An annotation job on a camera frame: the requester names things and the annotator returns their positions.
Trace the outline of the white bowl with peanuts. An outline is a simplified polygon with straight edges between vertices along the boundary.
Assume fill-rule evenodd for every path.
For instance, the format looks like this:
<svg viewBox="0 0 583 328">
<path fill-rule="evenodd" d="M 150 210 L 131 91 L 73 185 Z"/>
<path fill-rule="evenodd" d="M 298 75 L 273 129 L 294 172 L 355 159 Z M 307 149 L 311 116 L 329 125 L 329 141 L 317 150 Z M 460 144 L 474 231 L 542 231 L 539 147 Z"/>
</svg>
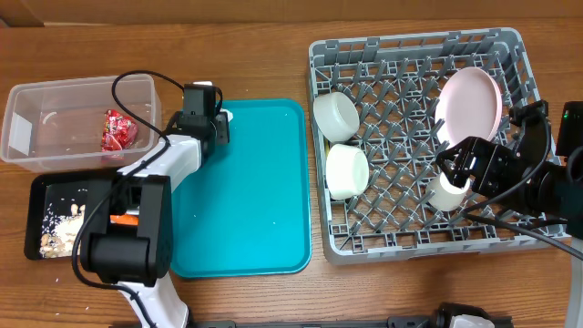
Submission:
<svg viewBox="0 0 583 328">
<path fill-rule="evenodd" d="M 333 200 L 346 200 L 362 194 L 369 179 L 364 152 L 354 146 L 334 144 L 326 158 L 325 179 Z"/>
</svg>

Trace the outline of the yellow plastic spoon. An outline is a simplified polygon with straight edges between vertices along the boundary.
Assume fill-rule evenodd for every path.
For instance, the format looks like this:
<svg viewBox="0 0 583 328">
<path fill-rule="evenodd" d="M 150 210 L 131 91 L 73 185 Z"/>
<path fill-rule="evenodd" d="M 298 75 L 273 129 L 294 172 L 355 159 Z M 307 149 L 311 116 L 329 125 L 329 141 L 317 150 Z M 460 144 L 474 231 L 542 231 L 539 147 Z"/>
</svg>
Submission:
<svg viewBox="0 0 583 328">
<path fill-rule="evenodd" d="M 328 157 L 328 155 L 329 155 L 330 148 L 331 148 L 331 144 L 330 144 L 330 142 L 329 142 L 329 141 L 327 141 L 327 140 L 326 140 L 326 141 L 324 141 L 324 150 L 325 150 L 325 156 L 326 156 L 326 158 L 327 158 L 327 157 Z"/>
</svg>

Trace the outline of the grey bowl with rice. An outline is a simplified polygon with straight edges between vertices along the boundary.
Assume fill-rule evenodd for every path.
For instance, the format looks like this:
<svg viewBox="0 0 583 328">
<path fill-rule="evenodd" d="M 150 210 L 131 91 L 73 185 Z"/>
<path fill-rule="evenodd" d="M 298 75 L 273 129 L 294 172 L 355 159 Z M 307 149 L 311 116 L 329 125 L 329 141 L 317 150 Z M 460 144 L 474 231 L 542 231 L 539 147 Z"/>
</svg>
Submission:
<svg viewBox="0 0 583 328">
<path fill-rule="evenodd" d="M 318 129 L 333 143 L 347 141 L 360 127 L 354 103 L 342 92 L 318 96 L 312 112 Z"/>
</svg>

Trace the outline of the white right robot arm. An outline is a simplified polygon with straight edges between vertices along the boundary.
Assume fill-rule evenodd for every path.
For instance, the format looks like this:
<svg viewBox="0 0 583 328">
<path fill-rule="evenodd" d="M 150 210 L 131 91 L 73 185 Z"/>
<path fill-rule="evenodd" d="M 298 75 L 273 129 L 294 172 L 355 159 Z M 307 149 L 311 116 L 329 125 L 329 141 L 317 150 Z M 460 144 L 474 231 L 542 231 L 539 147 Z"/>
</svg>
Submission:
<svg viewBox="0 0 583 328">
<path fill-rule="evenodd" d="M 582 104 L 565 104 L 558 141 L 551 141 L 548 103 L 539 100 L 509 110 L 509 121 L 519 127 L 512 148 L 479 137 L 467 137 L 439 153 L 435 162 L 447 180 L 461 187 L 472 179 L 473 192 L 484 201 L 462 210 L 466 219 L 530 236 L 572 256 L 571 291 L 565 325 L 582 324 Z M 545 225 L 563 225 L 572 242 L 566 245 L 540 234 L 542 224 L 523 228 L 475 214 L 497 203 L 506 210 L 537 217 Z"/>
</svg>

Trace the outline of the orange carrot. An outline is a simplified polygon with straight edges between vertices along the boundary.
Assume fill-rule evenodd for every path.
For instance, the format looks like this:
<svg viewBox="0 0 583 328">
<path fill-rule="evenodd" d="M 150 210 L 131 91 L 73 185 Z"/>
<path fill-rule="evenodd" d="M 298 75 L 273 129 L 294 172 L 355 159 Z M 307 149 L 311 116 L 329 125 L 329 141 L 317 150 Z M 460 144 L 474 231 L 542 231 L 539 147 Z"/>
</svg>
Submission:
<svg viewBox="0 0 583 328">
<path fill-rule="evenodd" d="M 110 221 L 114 224 L 138 226 L 138 217 L 130 214 L 111 215 Z"/>
</svg>

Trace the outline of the white plastic cup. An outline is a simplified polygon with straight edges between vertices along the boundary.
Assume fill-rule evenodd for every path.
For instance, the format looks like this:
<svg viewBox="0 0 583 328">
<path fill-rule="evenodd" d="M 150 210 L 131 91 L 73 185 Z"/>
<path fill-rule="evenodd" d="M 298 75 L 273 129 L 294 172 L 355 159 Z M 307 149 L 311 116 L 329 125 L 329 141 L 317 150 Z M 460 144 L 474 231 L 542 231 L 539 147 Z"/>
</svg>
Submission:
<svg viewBox="0 0 583 328">
<path fill-rule="evenodd" d="M 440 173 L 433 178 L 425 189 L 429 194 L 428 203 L 437 210 L 451 211 L 457 209 L 465 198 L 471 185 L 471 180 L 467 179 L 462 188 L 452 185 L 444 173 Z"/>
</svg>

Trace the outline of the foil wrapper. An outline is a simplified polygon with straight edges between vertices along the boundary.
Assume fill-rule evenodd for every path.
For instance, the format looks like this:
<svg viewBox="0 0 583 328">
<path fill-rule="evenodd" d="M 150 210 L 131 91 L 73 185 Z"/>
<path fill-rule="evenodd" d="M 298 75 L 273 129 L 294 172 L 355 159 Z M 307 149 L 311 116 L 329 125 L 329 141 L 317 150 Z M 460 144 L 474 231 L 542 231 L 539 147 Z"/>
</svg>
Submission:
<svg viewBox="0 0 583 328">
<path fill-rule="evenodd" d="M 118 151 L 128 149 L 138 134 L 138 125 L 130 117 L 124 116 L 115 109 L 106 112 L 101 150 Z"/>
</svg>

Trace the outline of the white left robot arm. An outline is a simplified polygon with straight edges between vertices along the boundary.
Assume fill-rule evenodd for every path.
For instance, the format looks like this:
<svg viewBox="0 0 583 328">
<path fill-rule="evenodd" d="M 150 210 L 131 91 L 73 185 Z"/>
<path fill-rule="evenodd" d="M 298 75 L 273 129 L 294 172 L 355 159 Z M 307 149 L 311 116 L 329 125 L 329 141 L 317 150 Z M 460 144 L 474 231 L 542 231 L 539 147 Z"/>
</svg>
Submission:
<svg viewBox="0 0 583 328">
<path fill-rule="evenodd" d="M 183 108 L 158 145 L 115 175 L 89 182 L 72 268 L 84 284 L 120 292 L 142 327 L 190 327 L 192 316 L 169 275 L 172 192 L 230 140 L 222 92 L 209 81 L 183 88 Z"/>
</svg>

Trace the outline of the white napkin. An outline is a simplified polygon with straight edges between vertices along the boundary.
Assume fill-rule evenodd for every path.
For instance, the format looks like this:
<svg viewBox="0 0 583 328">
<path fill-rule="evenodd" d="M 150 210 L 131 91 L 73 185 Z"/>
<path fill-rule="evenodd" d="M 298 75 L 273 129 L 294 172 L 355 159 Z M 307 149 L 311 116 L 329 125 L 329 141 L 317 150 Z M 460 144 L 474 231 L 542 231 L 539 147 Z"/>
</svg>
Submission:
<svg viewBox="0 0 583 328">
<path fill-rule="evenodd" d="M 229 110 L 227 110 L 226 108 L 222 108 L 222 109 L 220 110 L 220 113 L 224 113 L 224 114 L 226 114 L 226 115 L 227 115 L 227 119 L 228 119 L 228 121 L 229 121 L 229 122 L 231 122 L 231 121 L 232 121 L 232 119 L 233 119 L 233 114 L 232 114 L 232 113 L 231 113 Z"/>
</svg>

